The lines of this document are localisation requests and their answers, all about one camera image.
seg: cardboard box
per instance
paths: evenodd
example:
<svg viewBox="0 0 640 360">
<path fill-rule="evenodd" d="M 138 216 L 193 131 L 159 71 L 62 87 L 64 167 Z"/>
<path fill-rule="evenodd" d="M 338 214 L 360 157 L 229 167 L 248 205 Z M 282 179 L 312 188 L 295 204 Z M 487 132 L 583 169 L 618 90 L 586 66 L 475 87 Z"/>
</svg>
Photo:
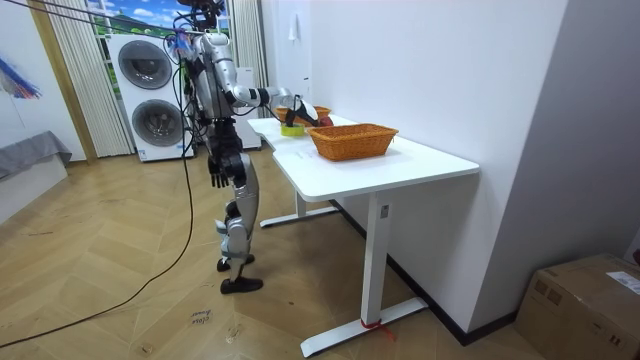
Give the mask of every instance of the cardboard box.
<svg viewBox="0 0 640 360">
<path fill-rule="evenodd" d="M 547 360 L 639 360 L 640 268 L 599 255 L 539 270 L 515 327 Z"/>
</svg>

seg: herringbone floor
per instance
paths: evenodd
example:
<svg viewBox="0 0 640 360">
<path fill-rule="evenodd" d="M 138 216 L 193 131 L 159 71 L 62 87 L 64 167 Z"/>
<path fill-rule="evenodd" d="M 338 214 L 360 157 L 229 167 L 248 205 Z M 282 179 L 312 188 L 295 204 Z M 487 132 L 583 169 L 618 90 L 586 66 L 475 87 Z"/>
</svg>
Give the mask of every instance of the herringbone floor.
<svg viewBox="0 0 640 360">
<path fill-rule="evenodd" d="M 262 186 L 258 219 L 292 213 L 291 186 L 271 151 L 251 156 Z M 211 188 L 205 163 L 189 161 L 193 240 L 173 270 L 125 307 L 2 349 L 0 359 L 301 359 L 304 338 L 357 319 L 364 241 L 340 215 L 257 227 L 257 261 L 245 271 L 265 287 L 220 295 L 225 277 L 215 271 L 212 224 L 230 191 Z M 1 225 L 0 342 L 110 307 L 166 268 L 187 236 L 185 184 L 180 161 L 103 159 L 70 168 L 67 179 Z M 384 305 L 411 296 L 388 269 Z M 511 327 L 466 348 L 429 311 L 390 329 L 395 343 L 376 331 L 317 359 L 540 359 Z"/>
</svg>

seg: yellow object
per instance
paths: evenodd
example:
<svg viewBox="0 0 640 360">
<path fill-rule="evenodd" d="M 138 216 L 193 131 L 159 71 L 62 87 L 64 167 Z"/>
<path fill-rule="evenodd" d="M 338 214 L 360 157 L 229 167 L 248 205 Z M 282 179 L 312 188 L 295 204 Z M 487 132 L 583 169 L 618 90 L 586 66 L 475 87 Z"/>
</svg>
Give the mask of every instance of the yellow object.
<svg viewBox="0 0 640 360">
<path fill-rule="evenodd" d="M 286 125 L 280 126 L 280 135 L 282 136 L 304 136 L 304 125 L 293 124 L 293 127 Z"/>
</svg>

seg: dryer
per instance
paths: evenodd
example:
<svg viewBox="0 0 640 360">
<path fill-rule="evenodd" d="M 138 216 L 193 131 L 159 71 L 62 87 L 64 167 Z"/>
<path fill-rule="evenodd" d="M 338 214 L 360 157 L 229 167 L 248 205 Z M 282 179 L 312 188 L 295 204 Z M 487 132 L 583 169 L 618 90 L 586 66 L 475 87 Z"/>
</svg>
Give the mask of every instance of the dryer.
<svg viewBox="0 0 640 360">
<path fill-rule="evenodd" d="M 163 40 L 143 35 L 106 36 L 122 102 L 141 161 L 174 159 L 182 156 L 191 134 L 184 128 L 174 94 L 178 96 L 178 65 L 165 53 Z M 189 149 L 186 156 L 193 156 Z"/>
</svg>

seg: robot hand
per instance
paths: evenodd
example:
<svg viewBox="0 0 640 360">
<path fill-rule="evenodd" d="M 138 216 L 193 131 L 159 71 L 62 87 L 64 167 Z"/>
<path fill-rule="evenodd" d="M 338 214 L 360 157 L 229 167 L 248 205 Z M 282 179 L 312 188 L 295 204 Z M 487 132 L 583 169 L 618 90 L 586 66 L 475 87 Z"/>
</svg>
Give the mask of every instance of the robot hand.
<svg viewBox="0 0 640 360">
<path fill-rule="evenodd" d="M 300 95 L 293 97 L 293 104 L 288 108 L 289 110 L 287 111 L 284 120 L 284 123 L 288 127 L 293 126 L 293 120 L 296 116 L 310 123 L 314 127 L 318 126 L 318 113 L 316 112 L 316 109 L 308 102 L 302 100 Z"/>
</svg>

